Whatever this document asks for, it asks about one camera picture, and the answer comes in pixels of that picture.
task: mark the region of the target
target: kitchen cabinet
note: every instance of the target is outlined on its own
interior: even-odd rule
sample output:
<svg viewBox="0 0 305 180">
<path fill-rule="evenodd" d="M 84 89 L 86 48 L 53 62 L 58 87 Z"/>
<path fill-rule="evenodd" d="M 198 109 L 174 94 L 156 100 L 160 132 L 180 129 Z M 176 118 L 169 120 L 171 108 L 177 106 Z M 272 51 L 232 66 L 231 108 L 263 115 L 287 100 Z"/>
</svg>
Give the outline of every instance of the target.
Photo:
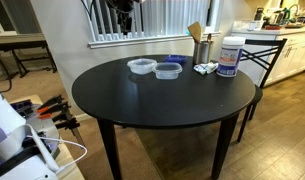
<svg viewBox="0 0 305 180">
<path fill-rule="evenodd" d="M 305 70 L 305 29 L 282 29 L 276 31 L 260 30 L 260 31 L 232 31 L 232 36 L 241 36 L 247 39 L 258 39 L 258 40 L 282 40 L 287 38 L 288 41 L 284 46 L 282 53 L 279 56 L 271 74 L 269 75 L 266 85 L 280 81 L 284 78 L 297 74 Z M 261 48 L 260 46 L 252 47 L 256 50 Z M 239 69 L 244 71 L 250 76 L 254 83 L 258 83 L 264 72 L 261 70 L 257 72 L 255 70 L 255 63 L 251 62 L 240 62 Z"/>
</svg>

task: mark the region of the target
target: white jar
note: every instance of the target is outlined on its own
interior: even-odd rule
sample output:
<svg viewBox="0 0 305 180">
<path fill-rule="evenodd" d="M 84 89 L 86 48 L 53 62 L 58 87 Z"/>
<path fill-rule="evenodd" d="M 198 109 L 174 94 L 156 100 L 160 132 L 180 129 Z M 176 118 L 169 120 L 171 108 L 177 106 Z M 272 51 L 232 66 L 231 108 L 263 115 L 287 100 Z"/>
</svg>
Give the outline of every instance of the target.
<svg viewBox="0 0 305 180">
<path fill-rule="evenodd" d="M 236 76 L 245 43 L 243 37 L 225 37 L 219 59 L 217 74 L 224 77 Z"/>
</svg>

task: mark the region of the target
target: blue lid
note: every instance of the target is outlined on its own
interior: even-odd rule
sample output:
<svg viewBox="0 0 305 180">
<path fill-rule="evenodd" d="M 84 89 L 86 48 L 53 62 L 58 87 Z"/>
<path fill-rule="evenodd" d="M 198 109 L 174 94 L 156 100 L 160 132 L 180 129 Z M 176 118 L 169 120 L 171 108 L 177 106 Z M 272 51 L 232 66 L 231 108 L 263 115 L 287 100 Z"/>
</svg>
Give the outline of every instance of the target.
<svg viewBox="0 0 305 180">
<path fill-rule="evenodd" d="M 174 62 L 184 64 L 186 62 L 186 56 L 183 55 L 169 55 L 164 58 L 163 62 Z"/>
</svg>

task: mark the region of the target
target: wooden floor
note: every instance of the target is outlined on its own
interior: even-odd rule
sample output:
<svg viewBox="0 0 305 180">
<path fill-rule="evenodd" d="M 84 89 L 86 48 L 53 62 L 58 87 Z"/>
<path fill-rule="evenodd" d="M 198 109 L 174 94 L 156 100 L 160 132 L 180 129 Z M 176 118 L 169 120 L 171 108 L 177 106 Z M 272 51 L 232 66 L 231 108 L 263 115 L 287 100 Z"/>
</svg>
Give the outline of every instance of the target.
<svg viewBox="0 0 305 180">
<path fill-rule="evenodd" d="M 264 89 L 236 143 L 242 115 L 220 179 L 305 179 L 305 73 Z M 164 179 L 210 179 L 218 127 L 137 132 Z"/>
</svg>

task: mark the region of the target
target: round black table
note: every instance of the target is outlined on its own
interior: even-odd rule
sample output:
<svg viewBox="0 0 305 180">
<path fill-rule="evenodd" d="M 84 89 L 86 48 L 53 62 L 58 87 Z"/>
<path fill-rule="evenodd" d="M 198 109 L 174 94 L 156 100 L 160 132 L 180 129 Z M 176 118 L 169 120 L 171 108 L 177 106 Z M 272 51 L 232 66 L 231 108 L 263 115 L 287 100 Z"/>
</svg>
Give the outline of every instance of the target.
<svg viewBox="0 0 305 180">
<path fill-rule="evenodd" d="M 201 126 L 220 121 L 221 127 L 212 168 L 219 177 L 239 112 L 254 97 L 251 79 L 238 71 L 235 77 L 216 73 L 200 75 L 192 57 L 174 80 L 157 79 L 155 73 L 137 75 L 127 62 L 138 58 L 163 61 L 166 55 L 118 59 L 93 67 L 73 83 L 76 104 L 97 118 L 115 179 L 122 179 L 114 124 L 147 129 Z"/>
</svg>

